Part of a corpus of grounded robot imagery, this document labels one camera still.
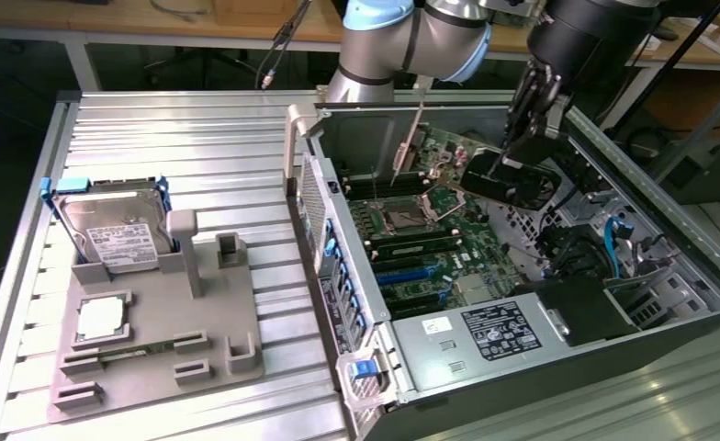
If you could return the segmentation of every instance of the warning label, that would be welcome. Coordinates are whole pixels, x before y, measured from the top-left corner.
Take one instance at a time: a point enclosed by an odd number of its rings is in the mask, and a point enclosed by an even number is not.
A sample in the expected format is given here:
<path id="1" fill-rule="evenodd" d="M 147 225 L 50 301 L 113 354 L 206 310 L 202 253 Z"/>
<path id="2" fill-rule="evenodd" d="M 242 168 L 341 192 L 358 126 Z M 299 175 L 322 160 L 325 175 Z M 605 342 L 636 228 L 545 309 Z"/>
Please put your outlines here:
<path id="1" fill-rule="evenodd" d="M 107 267 L 157 260 L 155 245 L 146 223 L 89 228 L 87 235 L 98 258 Z"/>
<path id="2" fill-rule="evenodd" d="M 461 315 L 485 360 L 492 361 L 542 347 L 513 301 L 466 311 Z"/>

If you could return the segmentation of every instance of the floor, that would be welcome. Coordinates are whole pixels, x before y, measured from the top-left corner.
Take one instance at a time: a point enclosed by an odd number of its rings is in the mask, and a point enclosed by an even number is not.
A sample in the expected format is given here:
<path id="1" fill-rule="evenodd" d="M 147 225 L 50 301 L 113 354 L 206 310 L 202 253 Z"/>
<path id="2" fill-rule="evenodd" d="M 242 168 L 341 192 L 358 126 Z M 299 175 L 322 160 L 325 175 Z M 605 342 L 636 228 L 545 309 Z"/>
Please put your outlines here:
<path id="1" fill-rule="evenodd" d="M 194 90 L 202 86 L 199 60 L 169 67 L 155 75 L 145 74 L 142 67 L 173 56 L 173 48 L 91 45 L 89 50 L 106 90 Z M 238 51 L 225 53 L 239 55 Z M 262 51 L 250 51 L 246 62 L 255 66 L 262 56 Z M 326 84 L 335 64 L 335 54 L 290 52 L 281 60 L 270 88 L 310 89 Z M 485 61 L 465 84 L 435 84 L 435 87 L 512 89 L 521 70 L 521 62 Z M 213 89 L 239 90 L 253 85 L 253 75 L 217 63 L 210 80 Z M 577 99 L 588 115 L 614 95 L 621 78 L 614 80 L 598 92 Z M 397 86 L 410 83 L 406 75 L 398 76 Z M 0 268 L 6 263 L 55 95 L 59 90 L 77 88 L 62 46 L 0 40 Z"/>

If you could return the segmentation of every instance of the table leg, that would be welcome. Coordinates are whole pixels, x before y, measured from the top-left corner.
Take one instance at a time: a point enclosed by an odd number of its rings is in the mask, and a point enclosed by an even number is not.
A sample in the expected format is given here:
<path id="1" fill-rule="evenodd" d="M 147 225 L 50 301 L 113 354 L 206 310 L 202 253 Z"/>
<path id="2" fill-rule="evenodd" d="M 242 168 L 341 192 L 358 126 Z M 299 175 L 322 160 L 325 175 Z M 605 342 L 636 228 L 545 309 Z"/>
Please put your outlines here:
<path id="1" fill-rule="evenodd" d="M 616 105 L 613 106 L 613 109 L 608 112 L 608 116 L 600 124 L 601 130 L 616 125 L 618 119 L 621 119 L 621 115 L 629 109 L 632 103 L 634 103 L 640 92 L 642 92 L 642 89 L 645 89 L 645 86 L 652 81 L 658 70 L 660 66 L 644 67 L 640 69 L 640 72 L 637 72 L 637 75 L 634 76 L 634 80 L 632 80 L 632 83 L 629 84 L 629 86 L 626 86 L 626 90 L 624 90 L 622 95 L 618 98 Z"/>
<path id="2" fill-rule="evenodd" d="M 63 41 L 66 47 L 67 60 L 77 76 L 79 89 L 83 92 L 95 92 L 101 90 L 101 83 L 95 73 L 95 66 L 87 54 L 87 46 L 83 41 Z"/>

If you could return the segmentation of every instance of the hard drive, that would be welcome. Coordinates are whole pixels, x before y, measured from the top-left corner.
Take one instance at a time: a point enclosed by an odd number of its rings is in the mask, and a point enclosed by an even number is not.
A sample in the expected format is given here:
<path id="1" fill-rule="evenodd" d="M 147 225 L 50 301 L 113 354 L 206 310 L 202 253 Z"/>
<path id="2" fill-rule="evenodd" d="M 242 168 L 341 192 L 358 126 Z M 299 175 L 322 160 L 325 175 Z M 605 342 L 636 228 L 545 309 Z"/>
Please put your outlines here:
<path id="1" fill-rule="evenodd" d="M 158 255 L 174 251 L 166 180 L 63 178 L 54 191 L 49 186 L 45 178 L 41 196 L 66 227 L 81 263 L 101 262 L 114 274 L 157 268 Z"/>

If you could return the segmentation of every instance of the motherboard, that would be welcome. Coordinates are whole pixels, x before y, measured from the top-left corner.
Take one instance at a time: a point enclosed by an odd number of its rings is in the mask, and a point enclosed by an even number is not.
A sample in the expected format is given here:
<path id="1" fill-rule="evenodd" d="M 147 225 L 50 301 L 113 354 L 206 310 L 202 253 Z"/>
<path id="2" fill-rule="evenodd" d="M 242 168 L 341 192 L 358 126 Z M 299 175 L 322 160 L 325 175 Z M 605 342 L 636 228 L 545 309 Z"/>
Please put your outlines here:
<path id="1" fill-rule="evenodd" d="M 422 128 L 395 179 L 343 179 L 351 220 L 393 319 L 504 297 L 524 281 L 476 196 L 454 183 L 485 144 Z"/>

